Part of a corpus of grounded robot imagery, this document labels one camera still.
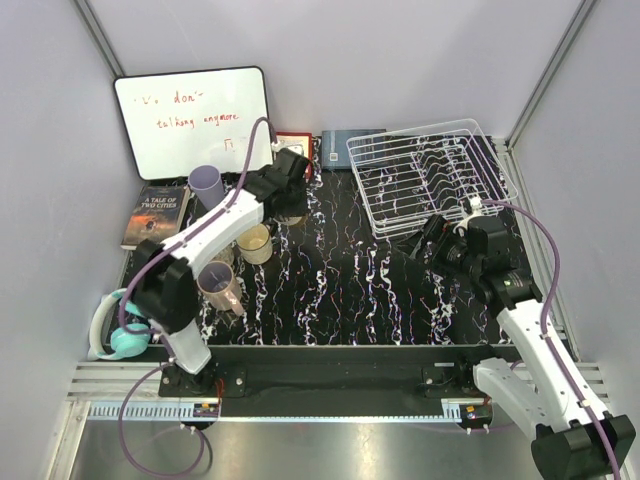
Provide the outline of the pink cup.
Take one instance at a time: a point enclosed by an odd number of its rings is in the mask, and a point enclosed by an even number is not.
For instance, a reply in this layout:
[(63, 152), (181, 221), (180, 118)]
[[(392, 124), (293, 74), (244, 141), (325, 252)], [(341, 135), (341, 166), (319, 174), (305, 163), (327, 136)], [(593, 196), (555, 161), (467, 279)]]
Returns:
[(196, 279), (196, 284), (217, 311), (231, 311), (242, 316), (242, 290), (232, 267), (221, 261), (208, 263)]

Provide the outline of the cream ribbed cup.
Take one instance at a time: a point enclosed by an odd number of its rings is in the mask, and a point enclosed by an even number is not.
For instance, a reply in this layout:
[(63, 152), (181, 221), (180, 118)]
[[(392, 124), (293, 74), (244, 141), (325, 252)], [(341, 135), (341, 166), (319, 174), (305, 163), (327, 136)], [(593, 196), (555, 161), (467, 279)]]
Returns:
[(258, 224), (237, 239), (236, 244), (242, 258), (251, 265), (263, 265), (273, 254), (270, 230), (264, 224)]

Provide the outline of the lavender cup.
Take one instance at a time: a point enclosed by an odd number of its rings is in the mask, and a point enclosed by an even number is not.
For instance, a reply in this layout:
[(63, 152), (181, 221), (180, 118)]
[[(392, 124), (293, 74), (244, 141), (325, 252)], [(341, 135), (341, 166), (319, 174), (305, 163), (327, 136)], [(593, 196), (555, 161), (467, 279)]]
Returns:
[(212, 165), (196, 167), (188, 177), (188, 184), (207, 210), (212, 210), (224, 199), (221, 173)]

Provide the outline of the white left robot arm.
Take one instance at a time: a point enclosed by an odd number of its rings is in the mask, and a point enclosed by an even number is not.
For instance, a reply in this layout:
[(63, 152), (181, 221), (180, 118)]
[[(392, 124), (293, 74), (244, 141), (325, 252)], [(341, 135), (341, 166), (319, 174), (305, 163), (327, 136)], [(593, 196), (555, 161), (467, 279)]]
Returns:
[(190, 227), (161, 243), (145, 240), (134, 251), (137, 272), (122, 300), (132, 301), (152, 332), (167, 344), (183, 371), (181, 384), (196, 396), (215, 386), (216, 372), (196, 326), (196, 280), (214, 256), (250, 228), (270, 219), (300, 217), (307, 211), (311, 160), (289, 148), (272, 163), (243, 172), (222, 202)]

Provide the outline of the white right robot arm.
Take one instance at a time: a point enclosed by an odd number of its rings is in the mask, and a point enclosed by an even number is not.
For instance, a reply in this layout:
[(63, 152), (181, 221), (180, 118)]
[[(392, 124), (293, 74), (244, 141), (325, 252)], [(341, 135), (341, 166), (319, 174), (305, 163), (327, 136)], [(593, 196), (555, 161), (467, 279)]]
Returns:
[(453, 224), (434, 215), (413, 254), (426, 246), (431, 268), (471, 282), (532, 379), (523, 381), (485, 347), (454, 371), (457, 390), (470, 397), (482, 392), (499, 404), (529, 439), (543, 478), (620, 476), (636, 430), (628, 416), (609, 411), (581, 374), (552, 325), (547, 296), (530, 273), (512, 264), (502, 222), (472, 215)]

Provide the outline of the white patterned mug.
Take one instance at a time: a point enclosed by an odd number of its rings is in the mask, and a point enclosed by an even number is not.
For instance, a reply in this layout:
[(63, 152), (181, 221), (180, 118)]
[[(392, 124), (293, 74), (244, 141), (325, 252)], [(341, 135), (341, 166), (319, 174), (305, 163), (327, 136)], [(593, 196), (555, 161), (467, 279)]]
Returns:
[(213, 261), (224, 262), (228, 265), (233, 266), (235, 261), (235, 253), (232, 244), (224, 247), (219, 253), (217, 253), (213, 258)]

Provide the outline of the cream and brown cup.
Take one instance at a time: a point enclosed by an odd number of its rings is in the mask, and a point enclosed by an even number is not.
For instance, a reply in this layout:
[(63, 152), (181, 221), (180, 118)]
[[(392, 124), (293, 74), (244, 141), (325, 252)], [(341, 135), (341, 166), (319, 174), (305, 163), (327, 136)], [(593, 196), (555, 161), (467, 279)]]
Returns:
[(302, 223), (304, 223), (306, 220), (306, 216), (302, 215), (302, 216), (292, 216), (292, 217), (284, 217), (282, 218), (279, 223), (281, 225), (284, 226), (296, 226), (296, 225), (300, 225)]

